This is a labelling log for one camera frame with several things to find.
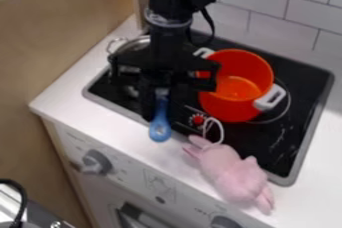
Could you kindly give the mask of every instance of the blue spoon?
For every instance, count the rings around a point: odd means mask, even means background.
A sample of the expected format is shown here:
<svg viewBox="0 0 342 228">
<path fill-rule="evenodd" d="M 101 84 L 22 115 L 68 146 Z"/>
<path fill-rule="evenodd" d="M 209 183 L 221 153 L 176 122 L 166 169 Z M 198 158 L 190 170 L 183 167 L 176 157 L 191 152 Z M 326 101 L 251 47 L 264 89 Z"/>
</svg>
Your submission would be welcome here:
<svg viewBox="0 0 342 228">
<path fill-rule="evenodd" d="M 171 137 L 171 126 L 167 119 L 167 103 L 165 97 L 157 98 L 156 113 L 150 123 L 150 138 L 158 143 L 165 142 Z"/>
</svg>

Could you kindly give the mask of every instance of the red dot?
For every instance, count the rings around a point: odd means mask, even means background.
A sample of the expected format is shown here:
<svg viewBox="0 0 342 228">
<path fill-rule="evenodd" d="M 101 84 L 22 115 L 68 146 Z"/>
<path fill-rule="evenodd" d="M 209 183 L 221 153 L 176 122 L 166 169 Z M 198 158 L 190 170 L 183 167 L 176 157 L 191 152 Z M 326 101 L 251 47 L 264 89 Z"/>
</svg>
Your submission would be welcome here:
<svg viewBox="0 0 342 228">
<path fill-rule="evenodd" d="M 192 118 L 192 122 L 197 126 L 202 125 L 204 123 L 204 117 L 201 115 L 196 115 Z"/>
</svg>

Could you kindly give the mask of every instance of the wooden wall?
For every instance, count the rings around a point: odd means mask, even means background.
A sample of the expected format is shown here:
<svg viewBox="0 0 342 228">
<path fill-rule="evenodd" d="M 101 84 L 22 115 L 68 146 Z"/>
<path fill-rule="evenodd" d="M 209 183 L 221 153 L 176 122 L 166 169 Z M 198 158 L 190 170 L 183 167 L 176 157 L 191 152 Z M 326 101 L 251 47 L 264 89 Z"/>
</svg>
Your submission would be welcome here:
<svg viewBox="0 0 342 228">
<path fill-rule="evenodd" d="M 133 12 L 131 0 L 0 2 L 0 177 L 78 227 L 89 227 L 27 104 Z"/>
</svg>

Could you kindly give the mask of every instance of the oven door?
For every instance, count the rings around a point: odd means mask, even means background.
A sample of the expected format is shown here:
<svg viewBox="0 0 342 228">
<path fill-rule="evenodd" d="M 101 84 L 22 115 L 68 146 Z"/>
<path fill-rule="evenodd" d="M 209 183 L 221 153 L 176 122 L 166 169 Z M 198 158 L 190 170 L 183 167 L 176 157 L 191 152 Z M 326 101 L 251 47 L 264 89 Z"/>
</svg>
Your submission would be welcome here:
<svg viewBox="0 0 342 228">
<path fill-rule="evenodd" d="M 108 178 L 74 170 L 98 228 L 194 228 L 189 221 L 120 187 Z"/>
</svg>

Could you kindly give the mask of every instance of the white countertop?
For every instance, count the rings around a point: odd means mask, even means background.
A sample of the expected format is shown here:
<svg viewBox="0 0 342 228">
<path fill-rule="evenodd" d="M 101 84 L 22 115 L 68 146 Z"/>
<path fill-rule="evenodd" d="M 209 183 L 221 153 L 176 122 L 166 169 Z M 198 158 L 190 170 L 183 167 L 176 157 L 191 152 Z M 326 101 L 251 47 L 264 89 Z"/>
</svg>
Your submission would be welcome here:
<svg viewBox="0 0 342 228">
<path fill-rule="evenodd" d="M 138 34 L 134 18 L 131 17 L 41 93 L 30 104 L 30 108 L 48 120 L 81 131 L 220 199 L 198 172 L 177 160 L 181 158 L 178 156 L 181 152 L 178 140 L 172 138 L 165 144 L 155 144 L 148 138 L 146 126 L 97 105 L 81 94 L 81 90 L 106 67 L 105 49 L 108 42 L 123 36 L 133 38 Z M 241 37 L 238 40 L 320 66 L 335 74 L 334 87 L 298 180 L 287 188 L 271 185 L 276 200 L 276 209 L 271 216 L 264 216 L 256 209 L 244 212 L 276 228 L 342 227 L 342 58 L 282 49 L 282 46 L 260 38 Z"/>
</svg>

